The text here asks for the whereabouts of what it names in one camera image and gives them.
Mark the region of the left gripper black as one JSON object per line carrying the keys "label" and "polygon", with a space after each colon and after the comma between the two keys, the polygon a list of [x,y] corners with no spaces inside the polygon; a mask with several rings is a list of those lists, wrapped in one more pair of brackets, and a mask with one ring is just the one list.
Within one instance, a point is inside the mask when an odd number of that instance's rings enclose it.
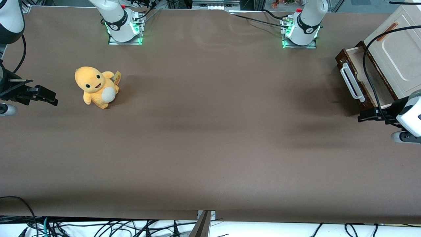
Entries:
{"label": "left gripper black", "polygon": [[395,127],[403,127],[400,122],[397,121],[396,117],[401,113],[403,108],[406,106],[409,97],[398,99],[394,101],[389,107],[383,108],[383,118],[382,113],[379,108],[370,108],[366,110],[361,110],[360,115],[358,116],[358,122],[364,122],[369,120],[374,121],[385,121],[386,125],[392,125]]}

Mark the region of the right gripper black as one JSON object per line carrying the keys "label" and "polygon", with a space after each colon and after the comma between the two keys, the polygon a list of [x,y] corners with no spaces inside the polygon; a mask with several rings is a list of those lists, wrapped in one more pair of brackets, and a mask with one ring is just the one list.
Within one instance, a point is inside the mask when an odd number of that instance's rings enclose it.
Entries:
{"label": "right gripper black", "polygon": [[[8,79],[1,79],[0,99],[3,101],[10,100],[29,106],[30,99],[22,98],[22,95],[27,93],[30,87],[26,86],[26,84],[30,82],[33,82],[33,80],[18,79],[18,82],[10,82]],[[36,96],[33,97],[34,101],[46,102],[53,106],[58,105],[58,99],[55,98],[56,93],[41,85],[35,86],[35,95]]]}

